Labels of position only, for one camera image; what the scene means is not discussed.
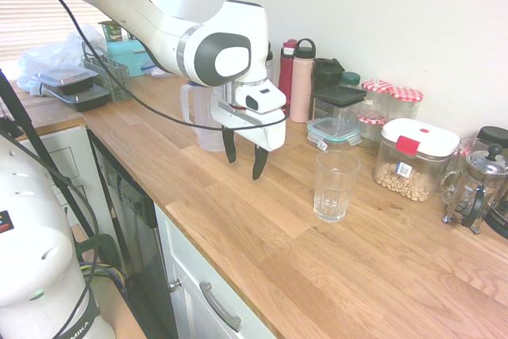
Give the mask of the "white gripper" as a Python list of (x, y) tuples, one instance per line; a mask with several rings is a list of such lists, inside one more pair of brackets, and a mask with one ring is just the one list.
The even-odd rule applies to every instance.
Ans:
[(223, 125), (221, 135), (225, 154), (230, 164), (237, 159), (234, 131), (257, 144), (254, 148), (255, 161), (252, 167), (252, 179), (258, 180), (267, 163), (268, 152), (282, 147), (285, 142), (284, 112), (278, 109), (258, 114), (249, 109), (235, 110), (223, 98), (213, 94), (211, 115), (215, 121)]

